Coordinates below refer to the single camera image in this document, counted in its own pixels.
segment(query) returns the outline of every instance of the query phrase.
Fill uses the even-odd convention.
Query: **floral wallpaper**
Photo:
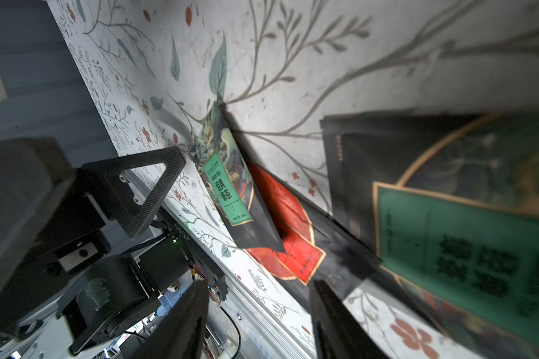
[[[48,4],[118,154],[188,153],[219,104],[255,162],[330,213],[326,115],[539,110],[539,0]],[[151,187],[160,167],[137,175]],[[309,315],[236,248],[189,159],[166,205],[315,353]]]
[[[368,294],[363,283],[347,296],[344,304],[391,358],[481,358],[422,321]]]

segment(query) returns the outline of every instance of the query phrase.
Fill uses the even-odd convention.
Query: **gray wall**
[[[0,0],[0,139],[53,137],[74,167],[116,157],[102,120],[48,5]],[[102,230],[121,252],[151,236],[127,238],[117,221]]]

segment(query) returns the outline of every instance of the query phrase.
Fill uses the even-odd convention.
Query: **green label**
[[[219,154],[214,153],[203,168],[231,225],[235,226],[251,221],[252,216],[233,187],[226,169],[223,168]]]
[[[539,219],[434,192],[375,190],[387,269],[539,345]]]

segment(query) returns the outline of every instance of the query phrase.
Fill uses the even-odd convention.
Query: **screw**
[[[61,269],[60,269],[59,263],[51,262],[51,263],[46,264],[46,268],[44,269],[44,271],[50,276],[56,277],[57,275],[60,274]]]

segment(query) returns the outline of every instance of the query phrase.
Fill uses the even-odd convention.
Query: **small red flower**
[[[68,5],[68,3],[66,3],[66,9],[68,9],[68,12],[70,13],[70,17],[72,18],[72,20],[74,20],[74,22],[76,22],[76,17],[74,16],[74,11],[72,11],[72,9],[70,9],[70,5]]]
[[[145,102],[144,100],[142,100],[142,109],[143,109],[144,111],[146,111],[146,115],[150,115],[150,112],[148,112],[148,110],[149,110],[150,108],[148,107],[148,104],[146,104],[146,102]]]
[[[152,141],[152,139],[150,138],[150,133],[148,133],[148,131],[146,131],[145,127],[142,127],[142,133],[144,134],[144,136],[146,136],[146,140],[148,140],[148,142]]]
[[[397,325],[391,325],[391,329],[403,339],[403,344],[408,348],[413,350],[421,348],[430,359],[439,359],[439,354],[428,345],[431,343],[431,335],[426,331],[423,329],[415,331],[412,326],[399,319],[395,320],[395,324]]]
[[[188,26],[192,23],[192,9],[189,6],[186,8],[186,23]]]

